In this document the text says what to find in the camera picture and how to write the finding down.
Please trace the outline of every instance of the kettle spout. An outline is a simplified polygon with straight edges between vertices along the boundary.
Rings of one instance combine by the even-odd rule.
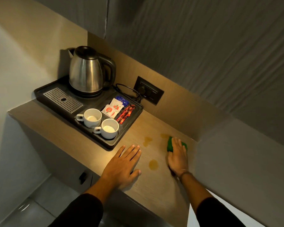
[[[71,48],[68,50],[68,54],[69,54],[69,57],[70,58],[73,58],[74,57],[74,52],[75,52],[75,49],[74,48]]]

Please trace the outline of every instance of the electrical outlet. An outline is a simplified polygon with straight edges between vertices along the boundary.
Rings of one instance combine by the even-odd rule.
[[[146,100],[153,103],[154,105],[158,104],[164,93],[163,90],[157,88],[155,85],[151,84],[140,76],[138,76],[137,78],[134,89],[137,90],[141,96],[143,96]]]

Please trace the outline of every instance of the metal grate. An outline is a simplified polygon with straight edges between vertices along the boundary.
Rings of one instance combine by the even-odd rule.
[[[69,113],[73,113],[75,110],[83,106],[82,103],[75,100],[73,97],[67,95],[64,91],[62,91],[58,87],[46,93],[43,93],[43,95],[45,95],[48,99],[58,104],[60,107],[62,107],[64,110],[68,111]]]

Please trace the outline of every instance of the black tray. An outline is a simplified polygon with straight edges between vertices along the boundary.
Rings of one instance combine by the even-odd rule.
[[[62,91],[64,91],[67,95],[73,97],[75,100],[79,101],[83,104],[82,107],[75,110],[72,113],[69,113],[68,111],[64,110],[62,107],[48,99],[46,96],[43,95],[43,93],[48,92],[54,88],[59,88]],[[138,118],[138,116],[143,111],[143,106],[137,103],[136,101],[129,99],[128,97],[122,95],[121,93],[117,92],[113,87],[110,87],[108,90],[104,90],[99,96],[95,98],[82,98],[76,94],[74,94],[72,91],[70,91],[69,82],[68,82],[68,76],[62,77],[59,80],[56,80],[50,84],[47,84],[43,87],[39,87],[34,91],[36,98],[39,102],[49,107],[51,110],[65,118],[67,121],[75,125],[77,128],[79,128],[81,131],[86,133],[88,136],[93,138],[95,141],[102,144],[107,149],[113,149],[117,143],[120,141],[122,136],[125,134],[125,132],[130,128],[130,126],[133,124],[133,122]],[[96,108],[100,111],[111,102],[113,98],[116,96],[122,96],[127,101],[129,101],[129,104],[134,104],[136,108],[132,111],[131,115],[125,119],[125,121],[122,124],[119,124],[119,130],[118,134],[115,138],[111,140],[107,140],[101,136],[101,134],[95,134],[93,133],[93,128],[87,128],[84,126],[83,122],[79,122],[75,119],[77,114],[83,114],[87,109],[89,108]],[[119,117],[119,115],[123,112],[123,110],[126,108],[124,107],[115,117],[115,120]],[[108,119],[109,117],[102,113],[102,121],[105,119]]]

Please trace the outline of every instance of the cup handle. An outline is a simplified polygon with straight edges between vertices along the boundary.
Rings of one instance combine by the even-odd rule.
[[[78,121],[83,121],[83,114],[77,114],[76,115],[76,120],[78,120]]]
[[[101,127],[100,126],[97,126],[94,128],[94,133],[95,134],[100,134],[101,133]]]

